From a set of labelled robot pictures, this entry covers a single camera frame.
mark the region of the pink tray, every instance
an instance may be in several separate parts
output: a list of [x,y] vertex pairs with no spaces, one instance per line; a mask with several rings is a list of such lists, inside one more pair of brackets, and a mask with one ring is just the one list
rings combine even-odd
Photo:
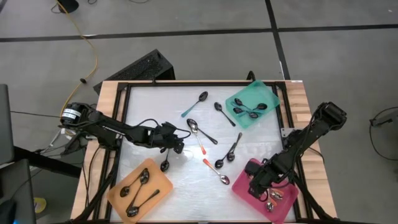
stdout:
[[[257,159],[251,159],[250,161],[260,164]],[[276,224],[283,223],[287,216],[287,213],[289,212],[295,199],[297,198],[297,195],[299,194],[299,191],[296,189],[296,187],[292,184],[289,184],[284,188],[278,189],[278,191],[283,192],[283,199],[279,201],[276,200],[277,205],[274,206],[272,212],[268,212],[266,209],[266,202],[260,202],[258,199],[248,193],[249,183],[250,179],[248,178],[247,174],[242,171],[242,173],[239,175],[234,185],[232,186],[232,191],[248,204],[250,204],[250,206],[262,213],[270,221]],[[286,183],[287,181],[284,180],[279,184],[272,183],[272,186],[276,187],[284,185]]]

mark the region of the black metal frame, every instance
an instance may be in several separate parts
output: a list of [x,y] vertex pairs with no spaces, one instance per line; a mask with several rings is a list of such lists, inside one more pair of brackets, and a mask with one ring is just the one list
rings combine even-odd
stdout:
[[[251,77],[250,74],[248,76],[248,79],[252,79],[253,81],[255,80],[254,76]],[[250,84],[250,82],[247,82],[247,81],[242,81],[242,82],[223,82],[223,81],[221,81],[221,82],[201,82],[201,81],[199,81],[199,82],[156,82],[156,81],[152,81],[152,82],[147,82],[147,83],[118,83],[118,89],[117,89],[115,104],[114,104],[114,108],[113,108],[113,118],[116,118],[116,115],[118,113],[121,92],[124,89],[126,89],[126,98],[124,100],[124,107],[123,107],[123,113],[122,113],[122,118],[121,118],[122,122],[126,122],[126,117],[127,117],[126,115],[127,115],[127,111],[128,111],[131,88],[135,87],[135,86],[139,86],[139,87],[143,87],[143,86],[246,86],[248,84]],[[278,82],[278,81],[264,82],[264,84],[267,86],[270,86],[272,88],[272,92],[277,96],[278,96],[278,91],[277,91],[278,88],[281,90],[282,97],[284,99],[286,114],[287,114],[287,122],[288,122],[290,128],[294,128],[292,113],[291,113],[290,105],[289,105],[289,97],[287,96],[287,89],[286,89],[285,82]],[[279,128],[284,128],[284,121],[282,118],[282,111],[281,111],[280,105],[278,105],[276,107],[276,113],[277,113]],[[120,151],[121,151],[120,149],[121,149],[121,147],[119,148],[119,150],[116,151],[116,153],[118,153],[119,155],[120,155]],[[115,160],[120,158],[119,155],[115,156]],[[100,185],[101,185],[101,183],[103,183],[104,177],[106,177],[106,173],[108,171],[109,156],[110,156],[110,153],[105,154],[105,158],[104,158],[104,162],[103,162],[103,169],[101,171],[101,180],[99,182]],[[297,162],[297,169],[298,169],[298,175],[300,176],[301,179],[304,180],[304,184],[306,185],[301,159],[299,159]],[[113,187],[115,184],[116,184],[116,177],[112,181],[111,187]],[[310,208],[306,199],[304,199],[304,202],[305,202],[307,218],[313,218],[312,209]],[[101,206],[101,203],[98,203],[97,207],[94,210],[93,219],[98,219],[100,206]],[[105,218],[107,218],[107,219],[110,218],[111,208],[112,208],[112,206],[108,202],[107,207],[106,207],[106,213],[105,213]],[[295,213],[295,219],[296,220],[301,219],[302,217],[301,217],[301,213],[300,213],[300,207],[299,207],[299,203],[297,200],[294,202],[293,210]]]

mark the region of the yellow object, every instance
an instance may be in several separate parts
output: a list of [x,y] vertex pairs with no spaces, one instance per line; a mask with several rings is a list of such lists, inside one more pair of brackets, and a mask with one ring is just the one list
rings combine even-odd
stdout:
[[33,198],[35,205],[35,213],[39,214],[43,212],[45,207],[47,206],[47,201],[44,198]]
[[[91,76],[95,73],[95,71],[97,70],[97,66],[98,66],[98,56],[97,56],[95,47],[94,47],[94,45],[81,33],[81,31],[80,31],[79,27],[77,26],[76,22],[72,19],[72,17],[69,15],[68,11],[63,7],[63,5],[62,5],[58,0],[56,0],[56,1],[57,1],[57,4],[62,8],[62,10],[63,10],[63,11],[65,12],[65,14],[67,15],[68,19],[70,19],[70,20],[73,22],[73,25],[75,25],[76,30],[77,30],[77,32],[79,33],[80,37],[81,37],[83,40],[85,40],[85,41],[91,46],[91,48],[93,49],[93,53],[94,53],[94,56],[95,56],[95,66],[94,66],[94,68],[92,69],[92,71],[90,72],[90,74],[88,74],[88,75],[85,77],[85,80],[87,80],[89,77],[91,77]],[[69,95],[69,97],[67,98],[66,102],[63,104],[62,110],[61,110],[61,113],[60,113],[60,117],[62,117],[62,112],[64,111],[65,107],[67,107],[67,104],[69,103],[70,99],[74,96],[74,94],[76,93],[77,89],[79,89],[80,85],[81,85],[81,83],[79,83],[79,85],[76,86],[76,88],[72,91],[72,93],[71,93],[71,94]]]

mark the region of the spoon with orange handle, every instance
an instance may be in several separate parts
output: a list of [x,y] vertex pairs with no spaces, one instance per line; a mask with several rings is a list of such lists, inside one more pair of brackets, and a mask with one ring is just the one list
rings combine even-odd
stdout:
[[216,172],[218,174],[218,176],[220,177],[220,181],[222,181],[222,183],[228,185],[229,184],[229,178],[225,175],[221,175],[214,167],[213,165],[207,160],[207,159],[203,159],[203,162],[210,167],[214,172]]

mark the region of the wooden table frame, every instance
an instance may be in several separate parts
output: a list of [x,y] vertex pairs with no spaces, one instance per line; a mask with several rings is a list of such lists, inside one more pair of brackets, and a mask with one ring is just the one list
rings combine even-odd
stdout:
[[[276,108],[278,122],[281,128],[304,128],[311,118],[310,108],[308,106],[307,96],[305,94],[302,81],[279,81],[279,80],[263,80],[264,83],[272,87],[272,91],[279,97],[280,106]],[[117,120],[125,122],[129,93],[131,86],[181,86],[181,85],[248,85],[251,80],[197,80],[197,81],[106,81],[103,83],[101,93],[98,100],[97,110],[103,112],[106,116],[113,117]],[[90,142],[85,155],[85,170],[88,173],[90,162],[93,154],[98,148],[97,142]],[[320,151],[316,142],[312,148]],[[110,172],[114,158],[114,151],[99,150],[94,157],[91,168],[91,179],[89,188],[89,197],[93,198],[99,183],[104,180]],[[323,209],[331,216],[335,217],[335,206],[330,192],[325,167],[319,155],[312,151],[305,151],[302,160],[298,161],[296,171],[301,177],[305,178],[308,190],[311,192],[315,200],[323,207]],[[79,216],[85,208],[86,188],[84,176],[79,179],[78,189],[73,204],[71,218]],[[105,196],[101,203],[94,210],[92,217],[109,218],[111,206]],[[308,209],[308,205],[302,194],[300,193],[294,204],[294,212],[296,219],[312,218],[312,210]]]

